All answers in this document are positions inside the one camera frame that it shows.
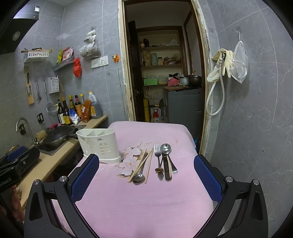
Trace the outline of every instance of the ceiling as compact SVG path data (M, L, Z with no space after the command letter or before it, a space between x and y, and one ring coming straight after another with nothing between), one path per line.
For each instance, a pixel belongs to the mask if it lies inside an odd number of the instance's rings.
M49 0L49 1L58 3L62 6L66 6L67 4L73 2L74 0Z

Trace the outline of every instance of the blue mesh pad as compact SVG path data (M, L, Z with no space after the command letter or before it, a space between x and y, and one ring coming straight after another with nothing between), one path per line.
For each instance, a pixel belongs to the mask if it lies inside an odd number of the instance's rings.
M19 148L17 148L16 150L12 151L11 153L7 155L7 161L8 162L14 161L26 151L27 151L27 148L25 148L24 146L20 146Z
M94 155L86 165L71 187L71 200L73 203L82 199L94 175L99 168L99 157Z
M194 158L194 169L213 201L220 203L223 198L222 186L205 165L199 155Z

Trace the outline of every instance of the shower hose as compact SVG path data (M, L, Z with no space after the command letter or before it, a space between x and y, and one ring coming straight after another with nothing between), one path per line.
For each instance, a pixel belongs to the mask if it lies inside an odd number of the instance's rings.
M213 84L210 92L209 92L209 95L207 96L207 102L205 104L205 111L206 111L207 115L209 115L209 116L217 115L220 112L220 110L222 109L223 105L224 105L225 90L224 90L224 83L223 83L223 76L222 76L222 63L223 63L223 59L221 58L220 61L219 61L219 74L220 74L220 82L221 82L221 86L222 86L222 102L221 102L221 105L220 105L219 109L216 112L214 112L214 113L211 112L210 113L210 112L207 111L207 106L209 105L210 97L211 97L211 95L212 95L212 93L214 91L214 88L216 86L216 83L217 83L217 82L215 82Z

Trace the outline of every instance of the stove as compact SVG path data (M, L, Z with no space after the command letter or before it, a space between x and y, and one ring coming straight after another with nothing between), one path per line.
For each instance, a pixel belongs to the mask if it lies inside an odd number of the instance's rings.
M77 128L78 130L84 129L86 127L86 125L73 125L73 127ZM40 152L44 153L44 154L48 154L48 155L54 155L67 141L69 141L70 139L67 139L66 141L64 141L62 143L62 145L60 145L57 149L52 150L51 148L49 148L46 145L40 145L38 146Z

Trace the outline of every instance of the kitchen counter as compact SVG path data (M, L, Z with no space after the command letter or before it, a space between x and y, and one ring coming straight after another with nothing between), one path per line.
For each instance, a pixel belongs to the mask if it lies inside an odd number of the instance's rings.
M85 129L96 128L100 125L108 116L104 115L99 119L91 119L88 123L80 122L78 125L86 125ZM36 166L24 177L18 187L22 190L21 195L21 207L25 209L28 200L28 195L30 193L30 188L33 181L40 179L44 181L54 169L62 162L62 160L74 149L78 144L78 140L71 139L66 142L54 155L47 155L40 153L40 161Z

